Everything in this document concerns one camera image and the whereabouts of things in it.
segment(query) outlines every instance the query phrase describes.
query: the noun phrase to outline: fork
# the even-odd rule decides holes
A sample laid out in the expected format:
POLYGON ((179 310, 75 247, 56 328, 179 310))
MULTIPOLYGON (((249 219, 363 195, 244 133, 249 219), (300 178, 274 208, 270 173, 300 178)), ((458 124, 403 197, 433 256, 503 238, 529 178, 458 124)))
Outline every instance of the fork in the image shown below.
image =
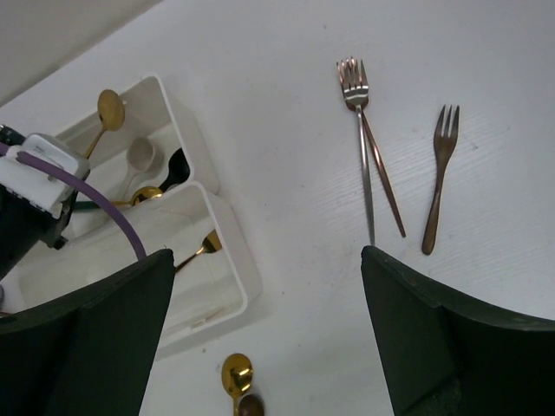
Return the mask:
MULTIPOLYGON (((343 62, 341 64, 337 64, 337 72, 339 73, 339 82, 342 84, 342 88, 343 88, 343 71, 342 71, 342 65, 343 62)), ((366 85, 368 85, 368 81, 366 80, 366 71, 364 70, 364 64, 361 60, 361 74, 364 75, 364 82, 366 83, 366 85)), ((351 104, 349 104, 347 102, 347 100, 345 100, 346 104, 347 104, 347 108, 351 111, 356 111, 355 107, 351 104)), ((368 96, 366 98, 366 101, 362 104, 362 109, 364 109, 367 105, 368 105, 368 96)), ((383 158, 382 155, 380 154, 380 150, 378 149, 378 145, 375 142, 374 139, 374 134, 372 134, 372 131, 370 130, 370 125, 368 123, 368 120, 366 119, 366 115, 364 114, 364 112, 362 112, 362 123, 364 125, 364 130, 366 132, 366 136, 368 138, 369 141, 369 146, 372 149, 372 156, 374 157, 374 161, 375 164, 378 168, 378 173, 380 175, 380 180, 382 181, 382 185, 383 185, 383 190, 385 191, 385 194, 388 198, 388 202, 389 202, 389 206, 391 207, 391 211, 393 212, 393 216, 395 218, 395 222, 397 223, 397 227, 399 228, 399 232, 401 233, 401 236, 403 238, 405 238, 407 236, 407 233, 405 231, 405 227, 402 224, 402 219, 401 219, 401 213, 399 212, 399 207, 397 206, 397 202, 395 201, 395 195, 393 193, 393 188, 391 187, 391 183, 389 182, 389 177, 388 177, 388 173, 385 169, 385 165, 383 164, 383 158)))
POLYGON ((437 126, 434 133, 434 152, 435 164, 437 168, 435 178, 434 199, 432 200, 432 207, 428 216, 428 223, 426 224, 426 231, 424 232, 424 239, 422 240, 422 253, 426 255, 432 254, 435 246, 435 238, 437 235, 437 225, 440 219, 440 200, 441 189, 443 187, 443 179, 445 178, 445 171, 447 170, 447 163, 453 155, 455 146, 457 146, 457 138, 459 137, 459 112, 460 108, 454 111, 453 125, 451 125, 451 110, 449 107, 447 113, 447 122, 443 128, 443 119, 445 116, 446 106, 443 106, 440 117, 437 120, 437 126))
POLYGON ((343 98, 348 106, 355 109, 358 119, 358 130, 361 144, 362 162, 362 188, 364 190, 364 203, 366 205, 366 218, 368 219, 370 245, 375 245, 374 206, 372 201, 372 182, 368 160, 368 148, 364 138, 364 123, 362 121, 362 107, 368 102, 368 81, 366 71, 361 61, 360 70, 356 59, 352 56, 337 64, 339 79, 343 90, 343 98))

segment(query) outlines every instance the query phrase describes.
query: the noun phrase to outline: bronze fork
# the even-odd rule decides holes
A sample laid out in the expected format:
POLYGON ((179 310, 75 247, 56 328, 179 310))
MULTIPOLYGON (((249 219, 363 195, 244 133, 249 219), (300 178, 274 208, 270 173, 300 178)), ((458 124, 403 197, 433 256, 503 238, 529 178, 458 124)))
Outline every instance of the bronze fork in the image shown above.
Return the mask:
MULTIPOLYGON (((361 61, 362 72, 364 73, 364 79, 366 80, 366 73, 364 72, 363 64, 361 61)), ((339 83, 343 85, 343 68, 342 62, 337 64, 337 72, 339 73, 339 83)), ((362 104, 362 108, 368 105, 368 96, 366 97, 364 103, 362 104)), ((355 106, 345 100, 345 104, 347 108, 351 111, 356 111, 355 106)), ((391 183, 389 182, 388 173, 385 170, 385 165, 383 164, 382 155, 380 154, 380 150, 378 149, 378 145, 375 142, 374 135, 370 130, 370 124, 366 119, 366 115, 362 112, 362 123, 364 125, 364 132, 366 133, 366 137, 368 138, 369 147, 372 149, 372 156, 374 157, 375 164, 378 168, 378 173, 380 174, 380 180, 382 181, 383 190, 385 191, 386 196, 388 197, 389 206, 391 207, 391 211, 393 212, 393 216, 395 217, 395 222, 397 223, 397 227, 399 228, 399 232, 401 236, 405 238, 407 233, 405 232, 405 227, 402 224, 401 213, 399 212, 399 207, 397 206, 397 202, 395 201, 395 195, 393 193, 393 188, 391 187, 391 183)))
POLYGON ((447 122, 443 128, 443 118, 445 116, 445 107, 440 113, 440 118, 437 120, 437 126, 434 133, 434 151, 435 151, 435 164, 436 164, 436 178, 434 199, 432 200, 432 207, 428 216, 428 223, 426 224, 426 231, 424 232, 424 239, 422 241, 422 253, 426 255, 432 254, 435 246, 435 237, 437 234, 437 224, 440 220, 440 200, 441 188, 443 187, 443 179, 445 178, 445 171, 447 170, 447 163, 451 159, 455 146, 457 146, 457 138, 459 137, 459 106, 454 111, 453 125, 451 126, 451 133, 449 127, 451 124, 451 110, 447 113, 447 122))

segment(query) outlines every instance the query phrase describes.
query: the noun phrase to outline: metal utensil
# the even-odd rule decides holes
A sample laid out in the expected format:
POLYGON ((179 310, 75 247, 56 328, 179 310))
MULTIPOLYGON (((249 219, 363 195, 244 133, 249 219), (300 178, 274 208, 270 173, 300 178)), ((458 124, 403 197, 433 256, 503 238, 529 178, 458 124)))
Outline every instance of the metal utensil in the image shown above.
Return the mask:
POLYGON ((239 415, 238 400, 251 389, 252 375, 252 363, 247 356, 232 354, 225 359, 222 386, 233 399, 233 416, 239 415))
POLYGON ((161 153, 151 140, 143 137, 133 140, 125 153, 127 174, 121 182, 118 195, 125 196, 133 178, 139 173, 146 173, 158 167, 161 162, 160 156, 161 153))
POLYGON ((123 106, 123 102, 120 96, 111 89, 105 89, 98 96, 97 110, 98 117, 101 119, 102 129, 85 152, 84 156, 87 159, 90 158, 90 155, 94 151, 102 135, 105 132, 118 131, 125 121, 125 107, 123 106))
POLYGON ((264 403, 256 394, 245 396, 239 403, 239 416, 264 416, 264 403))
MULTIPOLYGON (((337 72, 339 73, 339 82, 342 85, 342 91, 343 91, 344 79, 343 79, 342 67, 343 67, 343 62, 341 64, 337 64, 337 72)), ((361 61, 361 73, 364 74, 364 78, 366 78, 366 72, 364 71, 364 65, 362 61, 361 61)), ((362 104, 362 108, 365 108, 368 105, 368 102, 369 100, 367 97, 366 101, 362 104)), ((349 110, 356 111, 355 106, 350 104, 348 101, 345 100, 345 104, 347 104, 347 108, 349 110)), ((395 201, 393 188, 391 187, 391 183, 389 182, 388 173, 386 172, 385 165, 383 164, 382 155, 380 154, 380 150, 378 149, 378 145, 375 142, 374 135, 370 130, 370 124, 368 123, 368 120, 364 112, 362 112, 362 123, 364 125, 364 131, 366 132, 366 136, 369 140, 369 143, 367 143, 367 145, 369 144, 370 148, 372 149, 372 156, 374 157, 375 164, 378 168, 378 173, 380 175, 380 180, 382 181, 383 190, 385 191, 385 194, 388 198, 389 206, 391 207, 391 211, 393 212, 393 216, 395 217, 395 222, 397 223, 399 232, 401 233, 401 236, 405 238, 407 236, 407 233, 405 231, 405 227, 402 224, 401 213, 399 212, 399 207, 397 206, 397 202, 395 201)))
POLYGON ((202 245, 196 253, 175 266, 175 273, 178 273, 181 269, 187 266, 196 256, 200 256, 201 254, 216 253, 220 250, 222 250, 222 243, 219 241, 216 230, 212 230, 212 232, 208 234, 204 240, 202 240, 202 245))
POLYGON ((454 112, 453 125, 451 126, 451 110, 449 107, 447 113, 447 121, 445 128, 443 127, 443 118, 445 116, 445 107, 441 109, 440 117, 437 120, 437 126, 434 133, 434 152, 436 164, 436 178, 434 199, 428 215, 428 223, 426 224, 426 231, 424 232, 424 239, 422 240, 422 252, 426 255, 432 254, 435 246, 435 238, 437 235, 437 225, 440 219, 440 201, 441 189, 443 187, 443 179, 445 178, 445 171, 447 170, 447 163, 453 155, 455 146, 457 146, 457 138, 459 137, 459 114, 460 108, 457 106, 454 112))
MULTIPOLYGON (((111 201, 111 202, 115 206, 125 206, 125 205, 135 206, 140 204, 143 201, 146 201, 147 199, 159 198, 162 196, 163 193, 164 192, 162 192, 160 188, 157 188, 156 186, 143 186, 142 188, 137 190, 133 194, 131 199, 129 199, 128 201, 111 201)), ((77 201, 75 202, 73 209, 74 211, 97 210, 98 205, 93 201, 77 201)))
POLYGON ((159 188, 165 192, 170 186, 182 184, 189 179, 191 168, 185 159, 183 149, 178 149, 167 162, 168 173, 167 178, 159 188))
POLYGON ((362 162, 362 188, 364 190, 364 201, 366 205, 366 218, 368 219, 370 245, 375 245, 375 227, 374 227, 374 205, 372 202, 372 182, 370 181, 370 170, 368 161, 368 148, 366 139, 364 138, 364 124, 362 122, 362 106, 368 102, 368 80, 366 79, 366 71, 361 61, 361 67, 358 68, 356 59, 351 56, 337 64, 340 74, 340 81, 343 89, 343 97, 345 102, 355 109, 358 119, 358 129, 361 144, 361 162, 362 162))

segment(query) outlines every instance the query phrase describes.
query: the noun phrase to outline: white table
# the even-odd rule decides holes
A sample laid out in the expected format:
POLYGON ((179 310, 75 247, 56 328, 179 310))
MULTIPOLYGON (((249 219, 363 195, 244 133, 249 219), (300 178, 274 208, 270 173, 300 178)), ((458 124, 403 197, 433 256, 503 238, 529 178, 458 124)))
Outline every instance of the white table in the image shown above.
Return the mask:
POLYGON ((25 133, 60 131, 149 72, 194 104, 264 293, 241 328, 157 361, 141 415, 231 414, 219 367, 233 352, 251 357, 268 415, 392 414, 360 276, 356 120, 336 79, 351 54, 408 232, 373 170, 378 246, 554 319, 554 17, 550 0, 166 0, 0 109, 25 133), (461 105, 460 137, 425 257, 444 103, 461 105))

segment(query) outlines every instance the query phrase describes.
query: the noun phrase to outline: fork head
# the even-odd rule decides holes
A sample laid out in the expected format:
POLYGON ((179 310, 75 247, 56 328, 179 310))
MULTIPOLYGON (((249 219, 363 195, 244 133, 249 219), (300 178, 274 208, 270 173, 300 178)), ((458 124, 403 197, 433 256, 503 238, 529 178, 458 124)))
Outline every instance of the fork head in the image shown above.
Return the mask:
POLYGON ((459 106, 457 106, 454 111, 453 123, 451 123, 451 112, 453 110, 453 106, 449 107, 447 121, 444 123, 445 110, 446 106, 443 106, 440 117, 437 120, 437 126, 435 127, 434 133, 434 151, 435 158, 438 162, 440 160, 445 162, 449 160, 453 154, 455 146, 457 145, 457 139, 459 137, 459 106))
POLYGON ((368 104, 369 86, 362 60, 360 67, 352 56, 338 62, 337 72, 347 106, 351 109, 365 107, 368 104))

